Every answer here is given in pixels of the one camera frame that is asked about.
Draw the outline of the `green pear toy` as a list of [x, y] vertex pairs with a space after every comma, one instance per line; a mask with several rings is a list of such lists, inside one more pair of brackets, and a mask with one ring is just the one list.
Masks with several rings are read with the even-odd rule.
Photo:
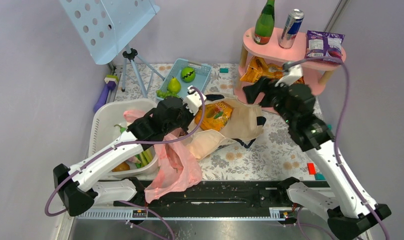
[[181, 83], [175, 77], [173, 77], [167, 85], [167, 90], [173, 94], [178, 94], [181, 91]]

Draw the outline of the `beige floral canvas tote bag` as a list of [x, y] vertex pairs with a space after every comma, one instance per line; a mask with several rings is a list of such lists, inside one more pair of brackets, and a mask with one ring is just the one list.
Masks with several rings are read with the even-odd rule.
[[245, 104], [235, 95], [225, 93], [206, 95], [206, 108], [218, 107], [218, 104], [227, 104], [232, 109], [225, 126], [219, 131], [199, 128], [196, 133], [183, 141], [197, 160], [203, 159], [222, 146], [239, 144], [248, 149], [263, 131], [266, 118], [260, 106]]

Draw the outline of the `orange yellow packet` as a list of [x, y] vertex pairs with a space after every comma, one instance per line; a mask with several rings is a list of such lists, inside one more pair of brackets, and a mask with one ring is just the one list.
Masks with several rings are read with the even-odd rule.
[[231, 118], [234, 108], [224, 101], [205, 105], [205, 114], [202, 117], [202, 109], [196, 114], [195, 124], [201, 123], [202, 130], [222, 130]]

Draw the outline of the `green leek toy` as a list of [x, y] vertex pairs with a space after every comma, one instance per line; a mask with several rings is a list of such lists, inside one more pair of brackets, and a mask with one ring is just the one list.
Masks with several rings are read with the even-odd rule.
[[149, 163], [151, 163], [151, 161], [153, 160], [153, 156], [152, 153], [149, 149], [145, 150], [144, 152], [140, 153], [138, 155], [140, 162], [141, 162], [141, 166], [145, 167], [147, 166]]

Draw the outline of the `pink plastic grocery bag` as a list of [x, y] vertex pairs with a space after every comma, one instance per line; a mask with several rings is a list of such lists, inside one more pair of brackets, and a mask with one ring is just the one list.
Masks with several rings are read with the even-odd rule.
[[155, 144], [159, 171], [145, 188], [145, 200], [151, 203], [168, 193], [183, 192], [202, 181], [202, 169], [195, 156], [181, 141]]

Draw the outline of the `silver blue drink can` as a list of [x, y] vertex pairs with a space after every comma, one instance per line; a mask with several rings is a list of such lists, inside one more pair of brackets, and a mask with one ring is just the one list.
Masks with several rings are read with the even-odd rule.
[[293, 9], [290, 11], [282, 35], [278, 41], [281, 48], [290, 49], [293, 46], [304, 16], [304, 12], [300, 9]]

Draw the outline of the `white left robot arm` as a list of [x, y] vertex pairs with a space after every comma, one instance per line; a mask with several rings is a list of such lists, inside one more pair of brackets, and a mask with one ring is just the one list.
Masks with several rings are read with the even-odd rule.
[[187, 130], [205, 101], [204, 95], [169, 96], [91, 157], [70, 167], [59, 164], [53, 169], [55, 190], [50, 199], [58, 195], [71, 217], [86, 212], [102, 198], [101, 191], [93, 190], [102, 176], [153, 145], [166, 144], [164, 137], [172, 131]]

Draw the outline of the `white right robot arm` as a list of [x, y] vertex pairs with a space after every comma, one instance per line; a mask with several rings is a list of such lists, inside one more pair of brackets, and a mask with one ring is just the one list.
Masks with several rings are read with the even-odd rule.
[[316, 99], [309, 86], [262, 77], [242, 90], [249, 104], [254, 104], [259, 94], [264, 95], [259, 105], [272, 107], [287, 123], [292, 140], [315, 163], [334, 193], [333, 198], [327, 197], [290, 177], [278, 185], [278, 203], [307, 208], [324, 219], [340, 240], [355, 239], [391, 215], [390, 208], [370, 197], [347, 167], [335, 136], [314, 114]]

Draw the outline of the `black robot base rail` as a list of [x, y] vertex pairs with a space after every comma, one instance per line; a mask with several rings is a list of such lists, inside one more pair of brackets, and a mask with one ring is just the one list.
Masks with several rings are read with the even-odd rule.
[[146, 207], [163, 218], [293, 218], [299, 208], [279, 189], [278, 181], [201, 181], [183, 192], [170, 192], [148, 202], [143, 187], [137, 183], [137, 195], [130, 203]]

